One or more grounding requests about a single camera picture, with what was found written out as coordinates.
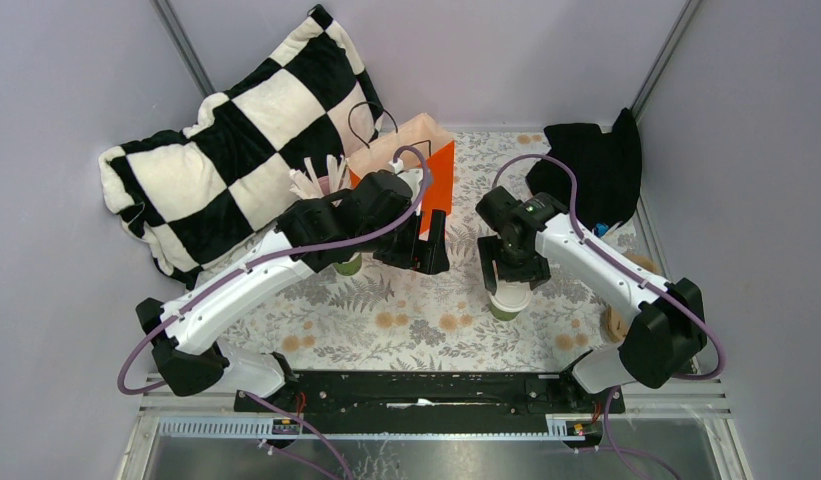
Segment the stack of green cups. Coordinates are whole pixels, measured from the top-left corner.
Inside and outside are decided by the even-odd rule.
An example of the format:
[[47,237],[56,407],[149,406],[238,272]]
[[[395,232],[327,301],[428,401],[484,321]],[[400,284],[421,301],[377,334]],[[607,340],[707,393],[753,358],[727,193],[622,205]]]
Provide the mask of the stack of green cups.
[[362,256],[357,253],[348,261],[334,263],[333,267],[339,275],[353,276],[362,268]]

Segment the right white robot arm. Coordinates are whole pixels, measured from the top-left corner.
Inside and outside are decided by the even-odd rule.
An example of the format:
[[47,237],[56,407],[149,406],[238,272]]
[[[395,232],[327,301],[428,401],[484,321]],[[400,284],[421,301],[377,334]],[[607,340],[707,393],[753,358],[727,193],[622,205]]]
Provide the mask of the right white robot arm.
[[590,351],[564,371],[561,402],[583,412],[599,393],[628,383],[657,389],[707,344],[699,288],[645,270],[587,231],[564,206],[541,193],[527,201],[504,187],[485,194],[476,212],[493,231],[478,239],[492,310],[514,316],[557,262],[576,274],[628,325],[625,338]]

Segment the brown cardboard cup carrier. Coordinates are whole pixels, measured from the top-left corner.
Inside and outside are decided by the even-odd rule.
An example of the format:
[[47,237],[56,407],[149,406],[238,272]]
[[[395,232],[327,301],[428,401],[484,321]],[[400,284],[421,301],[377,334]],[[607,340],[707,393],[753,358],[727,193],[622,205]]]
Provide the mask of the brown cardboard cup carrier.
[[[634,253],[625,253],[624,256],[644,270],[661,275],[659,267],[650,258]],[[629,331],[629,321],[612,307],[608,307],[603,314],[602,326],[608,340],[613,343],[622,342]]]

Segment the black cloth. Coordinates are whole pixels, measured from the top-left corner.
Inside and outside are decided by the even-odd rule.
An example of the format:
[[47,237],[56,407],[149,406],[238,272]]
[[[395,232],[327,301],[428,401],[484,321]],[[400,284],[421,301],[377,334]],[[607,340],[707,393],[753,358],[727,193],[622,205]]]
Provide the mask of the black cloth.
[[611,131],[596,124],[544,128],[548,155],[564,163],[577,180],[576,216],[601,237],[629,221],[636,211],[642,176],[642,146],[632,112],[624,108]]

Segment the pink straw holder cup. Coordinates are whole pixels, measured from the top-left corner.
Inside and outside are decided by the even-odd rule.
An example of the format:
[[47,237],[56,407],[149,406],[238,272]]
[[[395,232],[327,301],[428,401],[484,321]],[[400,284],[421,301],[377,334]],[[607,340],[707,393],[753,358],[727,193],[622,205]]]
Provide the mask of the pink straw holder cup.
[[304,158],[304,169],[289,171],[289,191],[299,199],[323,198],[351,186],[350,170],[343,155],[327,155],[321,163],[327,174],[318,176],[311,157]]

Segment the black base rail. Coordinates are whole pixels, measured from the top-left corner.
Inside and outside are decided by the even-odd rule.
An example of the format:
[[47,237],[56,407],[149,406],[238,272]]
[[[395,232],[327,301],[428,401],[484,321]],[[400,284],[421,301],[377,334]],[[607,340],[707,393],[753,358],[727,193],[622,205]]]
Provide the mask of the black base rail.
[[621,414],[557,373],[300,371],[267,399],[324,434],[539,434],[549,415]]

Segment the black white checkered pillow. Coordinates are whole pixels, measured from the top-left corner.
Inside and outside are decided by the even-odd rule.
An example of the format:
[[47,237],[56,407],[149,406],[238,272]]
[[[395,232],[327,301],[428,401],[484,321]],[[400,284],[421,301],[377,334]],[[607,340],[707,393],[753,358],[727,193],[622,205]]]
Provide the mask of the black white checkered pillow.
[[206,97],[193,125],[114,146],[98,159],[106,207],[187,288],[296,199],[290,172],[327,172],[384,119],[364,63],[322,6],[249,75]]

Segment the orange paper bag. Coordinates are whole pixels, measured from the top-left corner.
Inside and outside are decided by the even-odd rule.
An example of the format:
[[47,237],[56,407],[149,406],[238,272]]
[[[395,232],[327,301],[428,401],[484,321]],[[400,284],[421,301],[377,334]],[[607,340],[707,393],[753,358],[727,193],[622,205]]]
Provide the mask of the orange paper bag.
[[419,150],[427,160],[433,175],[432,186],[425,193],[421,203],[423,220],[420,231],[429,230],[431,215],[435,210],[447,214],[452,211],[452,193],[455,172],[455,140],[452,134],[440,126],[429,114],[420,113],[412,119],[395,126],[393,132],[378,138],[363,137],[363,117],[356,114],[357,109],[364,113],[379,111],[381,106],[373,102],[359,102],[348,114],[348,126],[351,133],[363,146],[352,153],[347,165],[351,170],[351,185],[356,186],[362,177],[372,171],[387,166],[396,149],[409,145]]

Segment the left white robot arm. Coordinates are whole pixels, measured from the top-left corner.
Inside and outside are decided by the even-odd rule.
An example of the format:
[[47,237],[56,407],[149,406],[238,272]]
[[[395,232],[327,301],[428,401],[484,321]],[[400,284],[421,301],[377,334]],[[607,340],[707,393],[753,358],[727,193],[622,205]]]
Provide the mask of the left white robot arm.
[[180,397],[245,390],[271,410],[290,407],[297,387],[285,361],[225,346],[221,334],[267,297],[357,254],[425,275],[448,271],[446,214],[420,210],[431,182],[423,168],[380,170],[354,189],[298,200],[248,255],[212,280],[176,300],[141,302],[136,312],[163,385]]

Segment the floral tablecloth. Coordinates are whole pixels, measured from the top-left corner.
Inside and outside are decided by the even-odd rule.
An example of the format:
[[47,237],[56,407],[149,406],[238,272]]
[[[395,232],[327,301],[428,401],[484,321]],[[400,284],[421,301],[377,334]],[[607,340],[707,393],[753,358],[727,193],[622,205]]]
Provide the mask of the floral tablecloth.
[[423,275],[370,257],[351,276],[326,268],[244,314],[223,340],[279,352],[298,370],[542,372],[620,340],[627,322],[559,265],[513,320],[491,314],[476,246],[488,230],[476,203],[493,180],[525,198],[525,175],[549,146],[539,133],[459,133],[455,140],[447,272]]

